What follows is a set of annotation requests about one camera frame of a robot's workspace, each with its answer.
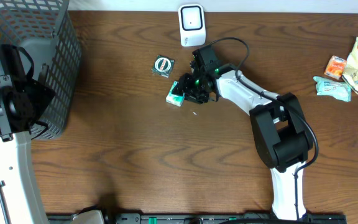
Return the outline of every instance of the basket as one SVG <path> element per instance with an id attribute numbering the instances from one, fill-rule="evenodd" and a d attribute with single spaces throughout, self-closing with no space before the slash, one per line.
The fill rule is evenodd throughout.
<path id="1" fill-rule="evenodd" d="M 55 98 L 41 116 L 49 125 L 38 139 L 59 137 L 67 124 L 81 49 L 67 13 L 67 0 L 0 0 L 0 44 L 26 49 L 33 58 L 33 79 L 49 86 Z M 30 62 L 21 57 L 25 71 Z M 32 136 L 44 130 L 35 124 Z"/>

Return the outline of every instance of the wood grain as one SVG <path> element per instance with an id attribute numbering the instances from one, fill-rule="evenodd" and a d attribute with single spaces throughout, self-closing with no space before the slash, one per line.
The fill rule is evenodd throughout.
<path id="1" fill-rule="evenodd" d="M 270 210 L 270 171 L 248 116 L 230 101 L 182 107 L 165 102 L 189 72 L 195 48 L 180 45 L 177 13 L 70 12 L 83 61 L 60 139 L 33 142 L 35 175 L 48 213 L 73 213 L 110 198 L 145 213 Z M 346 58 L 358 15 L 206 13 L 207 41 L 250 45 L 243 73 L 265 89 L 298 96 L 321 148 L 304 174 L 310 212 L 358 223 L 358 96 L 316 96 L 313 76 L 332 55 Z M 237 42 L 215 46 L 238 63 Z M 151 74 L 158 54 L 175 59 L 170 78 Z"/>

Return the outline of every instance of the white robotic arm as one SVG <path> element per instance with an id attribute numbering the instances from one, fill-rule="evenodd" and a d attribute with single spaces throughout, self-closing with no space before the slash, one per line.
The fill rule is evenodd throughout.
<path id="1" fill-rule="evenodd" d="M 238 71 L 239 77 L 255 88 L 259 92 L 264 92 L 265 95 L 276 98 L 278 94 L 271 93 L 259 87 L 248 78 L 242 75 L 241 71 Z M 218 92 L 221 97 L 228 99 L 240 107 L 244 112 L 249 115 L 249 111 L 259 105 L 267 105 L 270 100 L 260 97 L 254 91 L 246 88 L 243 84 L 237 81 L 235 71 L 231 70 L 223 74 L 219 79 L 216 80 Z M 304 163 L 296 163 L 285 172 L 279 172 L 277 169 L 270 169 L 273 180 L 273 212 L 279 219 L 283 220 L 296 220 L 296 208 L 295 208 L 295 185 L 294 185 L 294 172 L 295 169 L 303 165 Z M 303 170 L 298 173 L 298 211 L 302 217 L 306 213 L 305 206 L 303 205 L 302 199 L 302 174 Z"/>

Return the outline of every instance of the wire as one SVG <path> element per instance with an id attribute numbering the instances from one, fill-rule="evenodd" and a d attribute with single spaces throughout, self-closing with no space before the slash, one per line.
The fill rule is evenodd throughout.
<path id="1" fill-rule="evenodd" d="M 5 223 L 10 224 L 11 220 L 9 219 L 9 212 L 7 210 L 5 196 L 4 196 L 4 192 L 2 191 L 3 186 L 4 186 L 3 183 L 0 184 L 0 204 L 1 204 L 1 208 L 2 208 L 2 214 L 4 215 Z"/>
<path id="2" fill-rule="evenodd" d="M 38 133 L 38 135 L 36 135 L 36 137 L 31 138 L 31 140 L 34 140 L 34 139 L 38 138 L 39 136 L 43 135 L 43 133 L 46 133 L 49 130 L 49 125 L 47 123 L 45 123 L 43 121 L 36 121 L 35 123 L 38 124 L 38 125 L 41 125 L 41 126 L 43 126 L 45 128 L 40 133 Z"/>
<path id="3" fill-rule="evenodd" d="M 271 224 L 281 224 L 281 223 L 308 223 L 298 220 L 272 220 L 272 219 L 263 219 L 263 218 L 246 218 L 238 220 L 229 220 L 221 222 L 220 224 L 246 224 L 246 223 L 271 223 Z"/>
<path id="4" fill-rule="evenodd" d="M 242 44 L 245 45 L 245 47 L 247 48 L 247 55 L 244 57 L 244 59 L 242 59 L 242 61 L 239 63 L 239 65 L 236 67 L 236 79 L 237 81 L 239 81 L 241 84 L 243 84 L 245 87 L 247 87 L 248 89 L 250 89 L 251 91 L 255 92 L 256 94 L 260 95 L 260 97 L 266 98 L 270 101 L 272 101 L 273 103 L 275 103 L 276 105 L 282 106 L 283 108 L 287 109 L 290 113 L 294 114 L 296 116 L 296 118 L 298 118 L 303 125 L 305 125 L 306 129 L 309 131 L 309 133 L 311 134 L 311 137 L 313 139 L 313 143 L 314 143 L 314 156 L 313 158 L 307 162 L 306 164 L 298 167 L 297 169 L 295 169 L 294 171 L 294 180 L 295 180 L 295 210 L 296 210 L 296 219 L 299 220 L 299 210 L 298 210 L 298 173 L 300 170 L 312 165 L 318 157 L 318 153 L 319 153 L 319 147 L 318 147 L 318 142 L 317 142 L 317 137 L 314 133 L 314 131 L 312 130 L 312 128 L 310 127 L 310 125 L 306 122 L 306 120 L 300 116 L 300 114 L 298 113 L 298 111 L 296 109 L 294 109 L 292 106 L 286 105 L 284 103 L 282 103 L 281 101 L 278 101 L 275 98 L 272 98 L 270 96 L 265 95 L 265 93 L 263 91 L 259 92 L 258 90 L 256 90 L 255 88 L 253 88 L 252 86 L 246 84 L 244 81 L 241 80 L 241 77 L 238 75 L 238 71 L 240 69 L 240 67 L 244 64 L 244 62 L 248 59 L 249 56 L 249 47 L 248 44 L 245 43 L 243 40 L 238 39 L 236 37 L 224 37 L 218 40 L 214 40 L 211 43 L 209 43 L 208 45 L 213 45 L 216 42 L 222 41 L 222 40 L 237 40 L 239 42 L 241 42 Z"/>

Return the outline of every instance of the blue and white packet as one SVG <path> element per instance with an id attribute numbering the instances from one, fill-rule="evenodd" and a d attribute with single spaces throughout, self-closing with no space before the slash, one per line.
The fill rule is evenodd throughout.
<path id="1" fill-rule="evenodd" d="M 337 100 L 351 101 L 351 87 L 347 83 L 335 82 L 321 77 L 313 77 L 313 79 L 317 82 L 318 96 L 333 96 Z"/>

